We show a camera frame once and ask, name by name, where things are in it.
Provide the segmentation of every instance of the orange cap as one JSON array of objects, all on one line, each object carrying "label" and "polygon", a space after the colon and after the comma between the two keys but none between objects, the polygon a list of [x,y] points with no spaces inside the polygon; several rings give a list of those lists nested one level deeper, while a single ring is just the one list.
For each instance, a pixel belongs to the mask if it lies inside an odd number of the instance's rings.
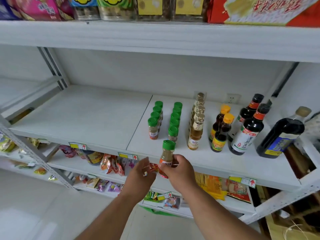
[{"label": "orange cap", "polygon": [[234,116],[230,113],[226,113],[223,117],[223,122],[226,124],[231,124],[234,120]]},{"label": "orange cap", "polygon": [[230,109],[231,109],[230,106],[223,104],[223,105],[221,105],[220,113],[225,115],[230,112]]}]

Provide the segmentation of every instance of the white floor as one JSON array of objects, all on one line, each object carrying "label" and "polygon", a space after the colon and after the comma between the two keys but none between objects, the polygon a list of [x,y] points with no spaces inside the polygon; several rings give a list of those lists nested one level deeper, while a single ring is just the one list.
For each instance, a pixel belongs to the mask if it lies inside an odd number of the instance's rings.
[{"label": "white floor", "polygon": [[[111,199],[0,169],[0,238],[72,240]],[[121,240],[204,239],[191,219],[132,211]]]}]

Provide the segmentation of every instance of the green cap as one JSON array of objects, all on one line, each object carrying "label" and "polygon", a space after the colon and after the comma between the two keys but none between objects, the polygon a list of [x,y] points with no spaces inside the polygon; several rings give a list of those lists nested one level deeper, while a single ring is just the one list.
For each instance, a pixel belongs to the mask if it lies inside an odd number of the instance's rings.
[{"label": "green cap", "polygon": [[158,125],[158,120],[156,118],[151,117],[148,119],[148,125],[156,127]]},{"label": "green cap", "polygon": [[172,114],[171,114],[171,119],[180,120],[180,115],[179,115],[178,113],[172,113]]},{"label": "green cap", "polygon": [[175,102],[174,107],[179,107],[182,108],[182,103],[181,102]]},{"label": "green cap", "polygon": [[172,112],[173,112],[173,113],[178,113],[179,116],[181,116],[181,110],[182,110],[182,109],[181,109],[180,107],[174,107],[173,110],[172,110]]},{"label": "green cap", "polygon": [[162,108],[160,106],[154,106],[152,109],[154,112],[158,112],[159,114],[161,114]]},{"label": "green cap", "polygon": [[160,114],[159,114],[158,112],[152,112],[152,113],[151,113],[151,117],[159,120]]},{"label": "green cap", "polygon": [[163,102],[162,101],[156,101],[154,103],[155,106],[160,106],[161,108],[163,107]]},{"label": "green cap", "polygon": [[172,119],[170,120],[170,126],[171,126],[171,125],[176,126],[176,127],[179,128],[180,121],[177,120],[177,119],[175,119],[175,118],[172,118]]},{"label": "green cap", "polygon": [[178,135],[178,128],[175,126],[170,126],[168,129],[169,136],[176,137]]},{"label": "green cap", "polygon": [[174,150],[176,147],[176,143],[170,140],[164,140],[162,144],[162,148],[166,150]]}]

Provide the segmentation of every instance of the power outlet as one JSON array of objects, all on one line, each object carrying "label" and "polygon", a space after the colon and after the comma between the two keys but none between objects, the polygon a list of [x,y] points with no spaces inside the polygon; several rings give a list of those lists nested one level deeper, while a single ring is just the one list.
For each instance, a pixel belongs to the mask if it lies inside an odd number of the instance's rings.
[{"label": "power outlet", "polygon": [[226,104],[237,104],[241,98],[240,94],[235,94],[235,93],[227,93],[226,94],[226,99],[225,103]]}]

